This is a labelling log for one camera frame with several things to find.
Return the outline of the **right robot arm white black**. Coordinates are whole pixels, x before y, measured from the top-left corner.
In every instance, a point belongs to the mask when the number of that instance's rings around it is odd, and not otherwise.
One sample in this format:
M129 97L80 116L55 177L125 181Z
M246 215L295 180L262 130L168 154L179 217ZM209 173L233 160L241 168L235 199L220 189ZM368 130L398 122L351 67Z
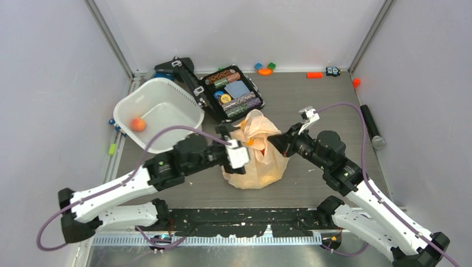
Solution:
M302 124L269 136L268 141L284 157L300 155L323 171L322 178L334 191L368 213L366 218L330 196L318 206L318 222L324 228L337 226L376 248L393 266L437 266L450 244L441 233L420 226L391 202L363 169L345 155L346 145L338 133L321 131L313 139Z

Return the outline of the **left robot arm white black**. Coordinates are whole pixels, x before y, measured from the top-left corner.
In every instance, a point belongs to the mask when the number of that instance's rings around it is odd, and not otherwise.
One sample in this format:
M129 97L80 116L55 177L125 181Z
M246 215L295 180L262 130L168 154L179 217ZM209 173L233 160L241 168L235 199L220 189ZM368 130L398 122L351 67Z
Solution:
M230 174L244 174L250 162L248 149L231 138L233 126L219 125L214 137L188 126L171 126L156 134L159 138L172 130L189 130L190 134L172 149L141 161L132 172L106 184L84 191L64 188L58 192L61 207L61 230L67 244L91 238L109 226L153 226L165 230L171 222L168 208L161 201L142 207L126 206L135 198L177 186L187 176L216 165Z

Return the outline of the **translucent plastic bag banana print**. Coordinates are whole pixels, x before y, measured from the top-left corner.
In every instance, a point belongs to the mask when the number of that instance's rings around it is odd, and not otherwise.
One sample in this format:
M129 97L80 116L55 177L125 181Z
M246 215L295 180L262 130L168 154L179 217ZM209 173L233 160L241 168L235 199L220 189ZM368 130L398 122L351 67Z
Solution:
M246 174L223 172L223 177L239 189L262 189L280 180L289 159L283 157L267 137L281 131L259 110L249 112L236 127L239 129L232 132L231 137L248 148L250 162L245 165ZM265 156L261 154L261 149L265 149Z

